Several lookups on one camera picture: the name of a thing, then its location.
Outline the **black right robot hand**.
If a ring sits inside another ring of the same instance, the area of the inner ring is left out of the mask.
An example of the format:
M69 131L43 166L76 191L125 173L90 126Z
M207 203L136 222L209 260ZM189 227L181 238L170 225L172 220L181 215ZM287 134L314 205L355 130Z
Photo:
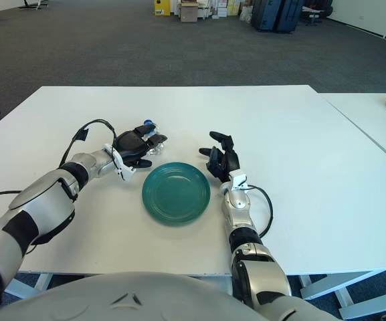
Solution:
M229 181L229 173L240 169L237 153L234 151L234 143L230 135L210 131L210 137L221 144L222 150L216 146L212 148L200 148L199 153L207 156L207 170L222 183Z

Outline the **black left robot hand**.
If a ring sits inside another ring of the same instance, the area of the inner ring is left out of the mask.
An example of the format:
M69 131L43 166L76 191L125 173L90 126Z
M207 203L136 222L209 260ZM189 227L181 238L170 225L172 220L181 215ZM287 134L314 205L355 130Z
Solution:
M164 134L157 134L154 124L143 124L123 132L119 135L113 147L122 158L123 164L134 169L149 168L152 166L150 160L144 159L148 151L164 143L167 137Z

